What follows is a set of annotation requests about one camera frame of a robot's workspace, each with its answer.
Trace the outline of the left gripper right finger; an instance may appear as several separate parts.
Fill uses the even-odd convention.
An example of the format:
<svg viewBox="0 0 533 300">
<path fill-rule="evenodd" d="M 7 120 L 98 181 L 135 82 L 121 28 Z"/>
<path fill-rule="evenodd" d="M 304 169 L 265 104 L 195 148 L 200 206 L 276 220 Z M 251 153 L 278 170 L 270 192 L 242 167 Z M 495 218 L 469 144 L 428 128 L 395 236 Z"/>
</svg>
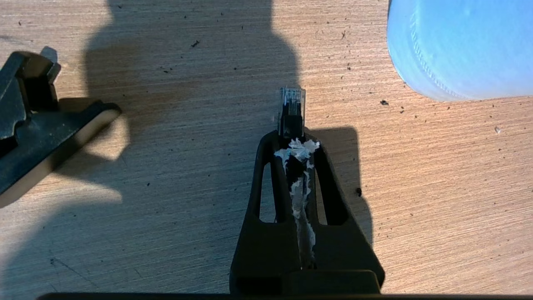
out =
<svg viewBox="0 0 533 300">
<path fill-rule="evenodd" d="M 304 173 L 299 246 L 304 268 L 383 272 L 373 250 L 372 216 L 362 196 L 354 132 L 308 132 L 319 144 Z"/>
</svg>

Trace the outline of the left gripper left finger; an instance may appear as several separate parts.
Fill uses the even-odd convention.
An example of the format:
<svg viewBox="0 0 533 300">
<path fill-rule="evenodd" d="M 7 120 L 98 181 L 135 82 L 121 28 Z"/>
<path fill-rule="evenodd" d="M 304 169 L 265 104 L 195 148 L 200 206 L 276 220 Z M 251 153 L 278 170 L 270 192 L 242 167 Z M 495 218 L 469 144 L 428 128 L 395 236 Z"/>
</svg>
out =
<svg viewBox="0 0 533 300">
<path fill-rule="evenodd" d="M 251 193 L 229 272 L 231 293 L 281 293 L 283 278 L 299 271 L 301 264 L 292 215 L 291 198 L 276 131 L 259 141 Z M 260 220 L 262 180 L 265 165 L 271 168 L 276 222 Z"/>
</svg>

